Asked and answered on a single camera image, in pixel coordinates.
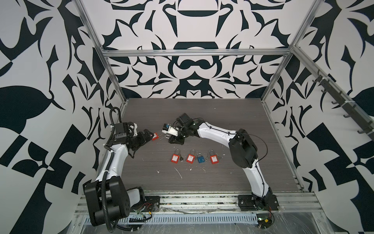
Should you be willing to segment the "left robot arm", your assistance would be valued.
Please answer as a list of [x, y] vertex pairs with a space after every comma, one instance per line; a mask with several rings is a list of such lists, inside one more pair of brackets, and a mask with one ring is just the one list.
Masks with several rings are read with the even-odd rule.
[[111, 121], [111, 134], [104, 148], [104, 158], [95, 181], [84, 185], [88, 214], [93, 226], [105, 225], [109, 233], [116, 230], [135, 232], [140, 225], [121, 225], [119, 221], [129, 216], [131, 210], [140, 211], [147, 202], [143, 189], [127, 190], [121, 179], [127, 157], [134, 158], [136, 151], [154, 138], [154, 133], [137, 130], [134, 122]]

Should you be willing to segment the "red padlock long shackle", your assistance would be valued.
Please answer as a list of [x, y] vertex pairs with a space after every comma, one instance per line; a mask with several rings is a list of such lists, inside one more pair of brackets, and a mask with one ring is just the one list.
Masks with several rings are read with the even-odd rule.
[[186, 162], [188, 162], [190, 164], [193, 164], [193, 162], [195, 160], [195, 155], [196, 155], [196, 150], [192, 149], [187, 156]]

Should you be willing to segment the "blue padlock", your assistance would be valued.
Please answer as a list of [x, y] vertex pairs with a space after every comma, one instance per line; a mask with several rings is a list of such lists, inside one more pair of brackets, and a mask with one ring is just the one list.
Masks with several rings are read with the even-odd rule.
[[205, 163], [206, 159], [201, 153], [198, 153], [197, 154], [197, 161], [198, 161], [198, 163]]

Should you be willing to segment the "wall hook rack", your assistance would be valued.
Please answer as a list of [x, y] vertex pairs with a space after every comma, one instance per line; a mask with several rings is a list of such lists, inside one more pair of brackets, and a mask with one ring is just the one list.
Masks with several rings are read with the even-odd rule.
[[354, 101], [349, 95], [329, 76], [323, 76], [318, 70], [316, 73], [312, 72], [315, 80], [314, 84], [322, 87], [322, 96], [320, 99], [320, 108], [323, 110], [323, 100], [328, 94], [333, 101], [332, 105], [342, 108], [345, 111], [345, 118], [351, 118], [360, 128], [357, 132], [359, 134], [366, 134], [372, 141], [374, 141], [374, 120]]

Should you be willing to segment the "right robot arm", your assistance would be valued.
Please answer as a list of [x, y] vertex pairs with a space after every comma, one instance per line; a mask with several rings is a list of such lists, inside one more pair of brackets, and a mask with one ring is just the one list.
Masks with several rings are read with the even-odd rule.
[[223, 129], [202, 118], [192, 119], [185, 113], [179, 116], [176, 122], [178, 126], [166, 123], [162, 129], [162, 132], [168, 136], [170, 144], [183, 145], [187, 137], [195, 136], [213, 140], [230, 150], [232, 161], [243, 169], [251, 188], [251, 195], [238, 196], [240, 210], [278, 210], [278, 200], [260, 169], [258, 148], [246, 130]]

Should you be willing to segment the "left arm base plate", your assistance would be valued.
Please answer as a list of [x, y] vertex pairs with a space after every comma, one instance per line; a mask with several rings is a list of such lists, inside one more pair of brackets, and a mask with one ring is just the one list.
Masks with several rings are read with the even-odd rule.
[[138, 203], [131, 206], [130, 211], [156, 212], [159, 210], [160, 196], [145, 196]]

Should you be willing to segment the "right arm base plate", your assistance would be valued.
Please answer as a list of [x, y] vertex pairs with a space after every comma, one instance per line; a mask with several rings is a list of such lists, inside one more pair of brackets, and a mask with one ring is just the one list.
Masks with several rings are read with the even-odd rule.
[[255, 195], [238, 195], [238, 207], [241, 211], [278, 211], [279, 203], [273, 194], [264, 198]]

